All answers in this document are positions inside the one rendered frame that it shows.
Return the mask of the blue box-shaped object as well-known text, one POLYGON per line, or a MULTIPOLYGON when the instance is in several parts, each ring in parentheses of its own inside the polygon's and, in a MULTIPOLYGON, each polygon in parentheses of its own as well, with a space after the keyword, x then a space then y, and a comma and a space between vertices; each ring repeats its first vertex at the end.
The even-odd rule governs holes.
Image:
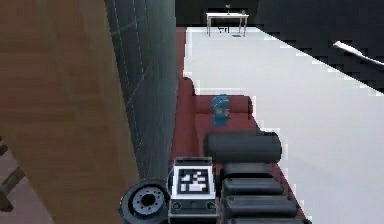
POLYGON ((212 100, 212 123, 214 126, 226 126, 231 118, 229 112, 230 100, 226 94, 220 94, 212 100))

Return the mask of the wooden chair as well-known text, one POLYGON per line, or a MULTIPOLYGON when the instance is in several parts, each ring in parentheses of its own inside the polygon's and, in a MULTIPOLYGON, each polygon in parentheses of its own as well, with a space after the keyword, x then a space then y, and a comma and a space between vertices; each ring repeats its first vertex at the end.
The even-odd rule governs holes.
MULTIPOLYGON (((0 157, 8 151, 8 146, 0 136, 0 157)), ((16 167, 5 180, 0 184, 0 212, 11 212, 14 209, 11 201, 8 199, 8 194, 19 184, 25 177, 24 172, 20 167, 16 167)))

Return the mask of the brown wooden door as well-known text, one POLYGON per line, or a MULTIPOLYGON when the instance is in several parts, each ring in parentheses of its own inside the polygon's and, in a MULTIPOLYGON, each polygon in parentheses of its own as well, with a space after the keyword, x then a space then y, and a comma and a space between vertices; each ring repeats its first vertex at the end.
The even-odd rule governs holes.
POLYGON ((121 224, 138 174, 104 0, 0 0, 0 136, 55 224, 121 224))

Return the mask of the red sofa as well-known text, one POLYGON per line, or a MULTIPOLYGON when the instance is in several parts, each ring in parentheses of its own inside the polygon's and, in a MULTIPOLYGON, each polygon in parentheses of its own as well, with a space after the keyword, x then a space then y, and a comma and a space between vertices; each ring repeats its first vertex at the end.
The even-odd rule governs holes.
POLYGON ((271 145, 269 154, 282 152, 278 137, 259 129, 251 99, 230 95, 231 118, 226 126, 217 127, 212 123, 213 98, 197 95, 189 78, 179 82, 172 155, 214 159, 218 196, 230 216, 224 224, 312 224, 275 161, 261 162, 236 150, 240 146, 253 150, 261 141, 271 145), (220 144, 235 149, 221 154, 220 144))

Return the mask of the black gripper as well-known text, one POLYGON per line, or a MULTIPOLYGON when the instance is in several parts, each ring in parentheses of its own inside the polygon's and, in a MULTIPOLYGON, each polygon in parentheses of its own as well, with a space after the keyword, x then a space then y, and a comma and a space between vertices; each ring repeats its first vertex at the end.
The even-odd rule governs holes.
POLYGON ((165 180, 139 181, 120 199, 118 212, 122 224, 168 224, 169 200, 165 180))

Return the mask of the white table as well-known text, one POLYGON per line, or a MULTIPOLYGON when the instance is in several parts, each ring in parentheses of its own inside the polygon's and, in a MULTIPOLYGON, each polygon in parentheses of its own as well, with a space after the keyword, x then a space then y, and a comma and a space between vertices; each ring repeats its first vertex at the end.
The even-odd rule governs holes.
POLYGON ((207 12, 206 13, 206 22, 207 22, 207 34, 210 36, 211 34, 211 26, 212 26, 212 20, 216 18, 219 19, 238 19, 239 20, 239 32, 243 29, 243 37, 245 37, 246 34, 246 27, 248 23, 248 14, 242 14, 242 13, 216 13, 216 12, 207 12))

